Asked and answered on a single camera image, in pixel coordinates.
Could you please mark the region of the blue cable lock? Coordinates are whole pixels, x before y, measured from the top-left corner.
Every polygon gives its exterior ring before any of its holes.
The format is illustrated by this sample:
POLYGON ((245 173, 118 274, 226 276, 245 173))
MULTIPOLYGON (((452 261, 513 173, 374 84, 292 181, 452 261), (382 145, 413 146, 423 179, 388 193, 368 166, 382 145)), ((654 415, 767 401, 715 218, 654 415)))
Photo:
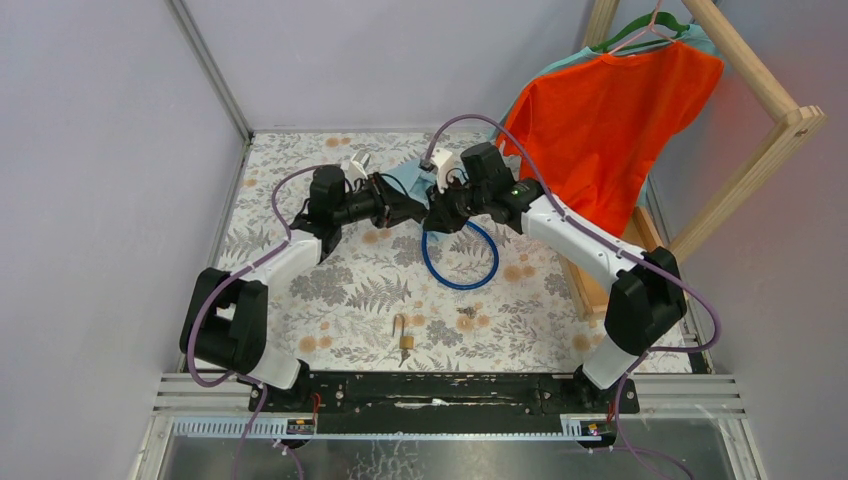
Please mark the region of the blue cable lock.
POLYGON ((448 244, 448 252, 441 260, 431 258, 429 240, 435 232, 423 231, 420 240, 421 257, 429 274, 441 285, 458 291, 476 290, 491 282, 498 273, 501 258, 492 235, 480 225, 468 221, 458 232, 459 239, 448 244), (452 274, 465 278, 464 282, 446 277, 439 267, 448 267, 452 274))

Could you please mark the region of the brass padlock with key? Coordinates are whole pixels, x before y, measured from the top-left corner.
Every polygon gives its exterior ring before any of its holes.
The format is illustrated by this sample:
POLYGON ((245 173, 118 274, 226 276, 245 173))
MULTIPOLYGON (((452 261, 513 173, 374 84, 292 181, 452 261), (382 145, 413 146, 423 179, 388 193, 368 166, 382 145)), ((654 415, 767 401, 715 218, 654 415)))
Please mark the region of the brass padlock with key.
POLYGON ((392 336, 398 337, 398 348, 400 351, 400 361, 398 367, 402 367, 411 356, 411 350, 414 348, 414 337, 406 334, 407 317, 404 314, 398 313, 393 317, 392 321, 392 336))

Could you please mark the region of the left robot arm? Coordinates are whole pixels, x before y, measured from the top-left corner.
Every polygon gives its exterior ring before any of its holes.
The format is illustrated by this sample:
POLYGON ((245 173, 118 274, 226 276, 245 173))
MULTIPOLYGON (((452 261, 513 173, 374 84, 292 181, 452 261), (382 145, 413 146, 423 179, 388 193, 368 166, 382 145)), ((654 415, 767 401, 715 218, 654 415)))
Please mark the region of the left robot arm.
POLYGON ((425 204, 394 187, 392 176, 373 173, 359 185, 338 165, 307 168, 309 197, 303 212, 284 227, 283 241, 234 272, 209 267, 196 281, 179 345, 193 380, 204 388, 220 379, 201 377, 196 362, 223 369, 225 378, 272 387, 272 398, 288 411, 309 401, 310 385, 299 377, 301 361, 268 340, 273 290, 319 265, 335 250, 345 225, 369 220, 389 229, 422 222, 425 204))

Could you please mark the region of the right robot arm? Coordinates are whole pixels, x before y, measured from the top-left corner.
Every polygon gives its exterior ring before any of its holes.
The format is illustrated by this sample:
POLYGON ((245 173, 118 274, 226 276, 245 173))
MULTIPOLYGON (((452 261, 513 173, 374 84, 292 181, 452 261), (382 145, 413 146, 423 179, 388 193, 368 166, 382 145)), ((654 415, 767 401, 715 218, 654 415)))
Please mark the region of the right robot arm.
POLYGON ((426 191, 426 231, 455 233, 475 216, 540 241, 589 273, 608 294, 606 337, 577 369, 575 402, 597 412, 613 385, 686 313, 679 269, 663 247, 646 251, 584 219, 534 178, 518 180, 497 147, 482 143, 461 156, 436 148, 420 163, 436 182, 426 191))

